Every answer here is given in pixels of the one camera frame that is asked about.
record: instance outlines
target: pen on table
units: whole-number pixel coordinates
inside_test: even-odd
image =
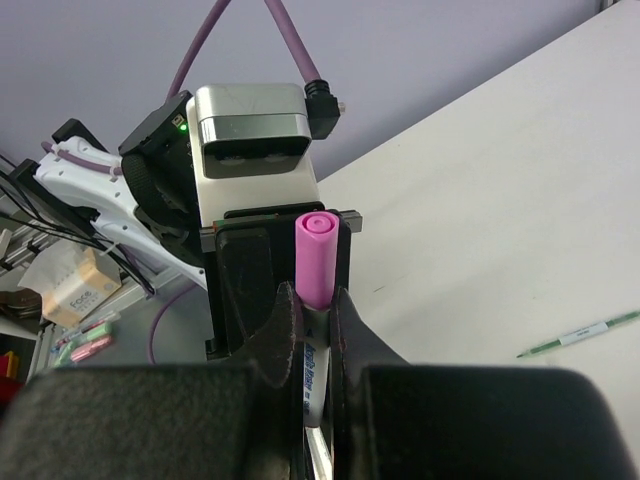
[[[312,212],[296,220],[296,293],[304,304],[304,421],[322,420],[329,370],[329,307],[333,297],[340,220],[329,212]]]
[[[533,347],[525,352],[522,352],[520,355],[518,355],[517,358],[530,357],[538,353],[546,353],[549,350],[553,350],[555,348],[571,345],[572,343],[576,343],[581,340],[586,340],[587,338],[600,335],[601,333],[604,333],[613,327],[617,327],[619,325],[622,325],[623,323],[627,323],[638,318],[640,318],[640,310],[629,312],[625,315],[607,320],[606,322],[598,322],[593,325],[589,325],[588,327],[576,330],[575,332],[562,335],[561,337],[558,337],[550,342],[543,343],[542,345],[538,345],[537,347]]]
[[[85,343],[81,347],[76,348],[73,353],[71,353],[71,361],[74,363],[78,363],[85,358],[89,358],[92,355],[95,355],[100,350],[107,348],[112,343],[113,337],[111,335],[105,335],[98,338],[97,340]]]
[[[66,343],[69,343],[71,340],[75,340],[85,333],[98,328],[100,325],[111,323],[115,320],[118,320],[119,318],[120,314],[118,312],[109,312],[107,315],[101,317],[96,322],[90,323],[89,325],[86,325],[82,328],[77,328],[75,331],[69,332],[66,336],[56,342],[56,345],[51,349],[51,353],[56,353]]]

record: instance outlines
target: pink marker cap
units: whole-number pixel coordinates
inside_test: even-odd
[[[296,292],[316,310],[331,305],[339,224],[340,219],[329,212],[305,213],[296,220]]]

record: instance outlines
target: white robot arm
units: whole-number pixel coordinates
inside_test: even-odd
[[[42,158],[34,178],[52,195],[71,207],[89,207],[99,215],[91,221],[96,232],[110,242],[144,252],[159,263],[173,267],[206,289],[204,270],[171,255],[134,215],[137,207],[121,172],[120,157],[98,150],[79,137],[52,146]],[[61,158],[65,151],[77,158],[103,165],[111,173],[90,170]]]

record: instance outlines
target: tissue box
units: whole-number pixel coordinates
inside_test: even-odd
[[[69,242],[57,242],[38,255],[20,285],[27,286],[26,283],[42,295],[44,318],[70,328],[113,295],[122,283],[118,264],[110,257],[66,243]]]

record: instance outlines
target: marker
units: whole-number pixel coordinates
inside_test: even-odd
[[[601,333],[608,331],[610,328],[617,327],[618,325],[622,325],[623,323],[627,323],[638,318],[640,318],[640,310],[629,312],[625,315],[607,320],[606,322],[595,323],[588,327],[581,328],[580,330],[576,330],[575,332],[567,333],[566,335],[558,337],[551,342],[538,345],[537,347],[529,349],[526,352],[522,352],[520,355],[518,355],[517,358],[531,357],[532,355],[536,355],[538,353],[546,353],[549,350],[553,350],[554,348],[571,345],[572,343],[576,343],[581,340],[586,340],[587,338],[600,335]]]
[[[85,333],[93,330],[94,328],[97,328],[100,325],[104,325],[106,323],[114,322],[114,321],[116,321],[118,319],[120,319],[120,314],[118,312],[109,312],[107,315],[105,315],[104,317],[100,318],[98,321],[96,321],[94,323],[86,325],[86,326],[84,326],[82,328],[76,328],[75,330],[69,332],[65,337],[63,337],[60,340],[58,340],[56,345],[51,349],[51,353],[56,353],[66,343],[69,343],[71,340],[77,340],[78,337],[80,337],[81,335],[84,335]]]
[[[85,343],[81,347],[76,348],[71,354],[71,361],[74,363],[78,363],[85,358],[89,358],[100,350],[107,348],[109,345],[113,343],[113,337],[111,335],[107,335],[101,337],[93,342]]]
[[[60,350],[60,355],[56,358],[56,361],[53,363],[54,367],[63,367],[69,360],[71,360],[71,354],[73,353],[74,348],[76,348],[78,344],[75,340],[71,340],[69,343],[65,344]]]
[[[307,427],[322,421],[329,370],[329,307],[335,289],[340,219],[329,212],[296,220],[296,293],[304,304],[303,410]]]
[[[92,328],[87,333],[82,335],[77,341],[78,344],[82,345],[87,342],[93,342],[100,337],[106,337],[107,335],[111,335],[113,331],[113,325],[111,323],[103,323],[98,325],[96,328]]]
[[[333,479],[333,464],[331,454],[327,448],[327,442],[320,427],[305,427],[307,443],[313,466],[313,476],[316,480]]]

